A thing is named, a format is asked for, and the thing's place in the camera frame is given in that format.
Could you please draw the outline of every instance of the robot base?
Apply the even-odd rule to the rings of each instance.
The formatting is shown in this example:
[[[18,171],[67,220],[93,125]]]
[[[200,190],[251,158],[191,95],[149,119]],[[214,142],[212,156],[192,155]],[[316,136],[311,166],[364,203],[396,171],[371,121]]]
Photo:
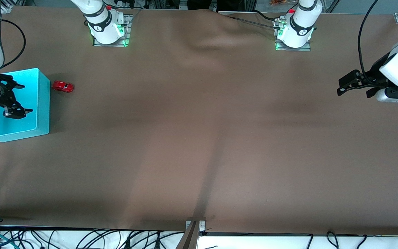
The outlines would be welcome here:
[[[274,27],[279,27],[281,28],[280,30],[275,29],[274,30],[274,37],[275,37],[275,43],[276,43],[276,50],[287,50],[287,51],[301,51],[301,52],[309,52],[311,51],[310,47],[310,39],[311,38],[311,33],[309,34],[309,38],[306,38],[307,41],[302,47],[289,47],[287,46],[280,38],[282,37],[282,34],[285,33],[287,24],[289,23],[289,20],[292,16],[292,13],[287,13],[285,16],[281,16],[278,19],[275,19],[273,22]]]
[[[128,47],[130,42],[131,25],[133,20],[133,15],[124,15],[123,13],[118,13],[118,24],[117,28],[122,33],[122,36],[112,44],[102,44],[93,38],[93,46],[95,47]]]

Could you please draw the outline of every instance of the table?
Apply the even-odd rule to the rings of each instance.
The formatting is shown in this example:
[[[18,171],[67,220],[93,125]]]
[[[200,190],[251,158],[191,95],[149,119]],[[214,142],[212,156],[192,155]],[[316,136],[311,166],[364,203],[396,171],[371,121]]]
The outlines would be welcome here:
[[[5,224],[398,234],[398,104],[336,95],[363,16],[321,15],[311,52],[211,11],[141,11],[127,48],[92,47],[75,8],[4,18],[27,37],[4,71],[75,85],[52,91],[50,134],[0,143]],[[13,58],[21,36],[2,39]],[[393,17],[370,16],[366,67],[396,42]]]

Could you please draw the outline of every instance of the blue plastic bin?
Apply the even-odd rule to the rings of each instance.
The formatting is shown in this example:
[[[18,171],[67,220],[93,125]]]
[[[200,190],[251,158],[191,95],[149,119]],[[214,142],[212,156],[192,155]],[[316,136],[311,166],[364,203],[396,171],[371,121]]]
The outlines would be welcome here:
[[[38,68],[4,73],[13,76],[23,89],[13,89],[16,100],[33,112],[22,119],[3,117],[0,107],[0,142],[48,134],[50,131],[50,80]]]

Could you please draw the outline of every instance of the green cable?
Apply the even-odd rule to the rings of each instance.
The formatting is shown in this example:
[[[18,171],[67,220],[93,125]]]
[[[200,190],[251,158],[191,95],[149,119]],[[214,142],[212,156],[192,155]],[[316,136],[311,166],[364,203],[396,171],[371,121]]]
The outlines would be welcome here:
[[[1,233],[0,233],[0,238],[2,238],[3,240],[5,240],[5,241],[9,241],[9,239],[8,238],[6,238],[4,235],[2,235]],[[16,244],[14,244],[13,242],[10,242],[10,244],[13,246],[13,247],[15,247],[15,249],[21,249],[21,248],[19,248],[19,246],[17,246]]]

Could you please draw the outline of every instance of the toy car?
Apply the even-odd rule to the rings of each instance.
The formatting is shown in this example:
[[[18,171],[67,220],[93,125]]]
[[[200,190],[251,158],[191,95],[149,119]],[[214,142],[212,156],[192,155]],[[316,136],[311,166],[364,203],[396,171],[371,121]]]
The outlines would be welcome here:
[[[52,84],[52,89],[55,91],[62,91],[66,93],[70,93],[73,91],[73,85],[70,83],[65,83],[62,81],[54,81]]]

